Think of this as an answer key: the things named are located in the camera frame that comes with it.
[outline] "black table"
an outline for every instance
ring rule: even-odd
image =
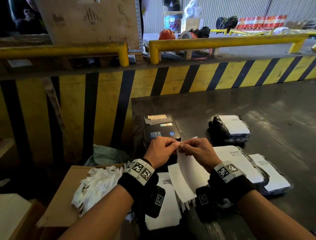
[[[244,151],[265,156],[295,185],[270,201],[308,230],[316,230],[315,93],[316,82],[306,80],[132,98],[134,155],[144,154],[141,116],[171,114],[183,140],[195,136],[210,140],[207,129],[213,116],[240,115],[252,128]],[[221,213],[217,221],[202,223],[191,208],[184,212],[181,224],[195,239],[255,239],[234,211]]]

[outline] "table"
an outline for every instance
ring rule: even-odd
[[[144,154],[140,116],[168,113],[182,139],[206,137],[215,115],[240,115],[252,128],[247,154],[259,153],[294,183],[283,196],[269,200],[302,224],[316,230],[316,82],[315,80],[205,92],[132,98],[134,155]],[[191,239],[255,239],[235,211],[202,223],[195,209],[185,211],[181,229]]]

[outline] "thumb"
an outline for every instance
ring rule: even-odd
[[[170,155],[180,146],[180,142],[171,143],[170,146],[166,147]]]
[[[184,152],[190,153],[191,155],[194,155],[195,152],[196,152],[196,148],[195,148],[195,147],[192,147],[192,146],[189,145],[189,144],[182,144],[182,145],[180,146],[180,149],[182,149]]]

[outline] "red hard hat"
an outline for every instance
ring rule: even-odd
[[[174,32],[170,29],[163,29],[159,33],[158,40],[173,40],[176,39],[176,36],[174,35]]]

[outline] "yellow guard rail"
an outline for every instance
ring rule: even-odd
[[[102,54],[118,54],[120,65],[129,65],[126,42],[105,42],[99,45],[80,46],[27,46],[0,47],[0,59],[25,59],[39,57],[78,57]]]
[[[307,34],[288,34],[272,36],[213,37],[198,39],[153,40],[149,41],[151,64],[159,63],[159,52],[179,51],[186,49],[204,49],[219,47],[237,47],[265,44],[293,43],[289,53],[298,53]]]

